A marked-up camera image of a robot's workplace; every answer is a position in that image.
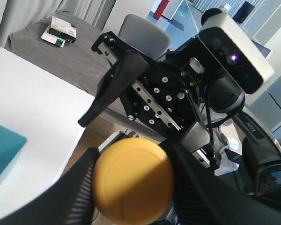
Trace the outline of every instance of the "bolt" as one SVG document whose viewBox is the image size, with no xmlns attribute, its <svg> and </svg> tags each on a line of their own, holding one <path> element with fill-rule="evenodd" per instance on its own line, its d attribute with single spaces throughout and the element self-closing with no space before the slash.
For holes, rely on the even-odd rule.
<svg viewBox="0 0 281 225">
<path fill-rule="evenodd" d="M 162 78 L 162 81 L 163 81 L 164 83 L 167 83 L 167 82 L 169 81 L 169 79 L 168 79 L 166 76 L 164 76 L 164 77 Z"/>
<path fill-rule="evenodd" d="M 177 94 L 177 98 L 179 98 L 179 99 L 183 99 L 184 97 L 185 97 L 185 94 L 182 92 Z"/>
<path fill-rule="evenodd" d="M 172 100 L 172 97 L 171 97 L 170 95 L 167 95 L 167 96 L 165 97 L 165 100 L 167 100 L 168 102 L 170 102 L 170 101 Z"/>
<path fill-rule="evenodd" d="M 160 92 L 159 88 L 154 88 L 154 93 L 158 94 Z"/>
<path fill-rule="evenodd" d="M 129 119 L 130 121 L 133 121 L 133 120 L 134 120 L 134 116 L 129 115 L 129 116 L 128 116 L 128 119 Z"/>
</svg>

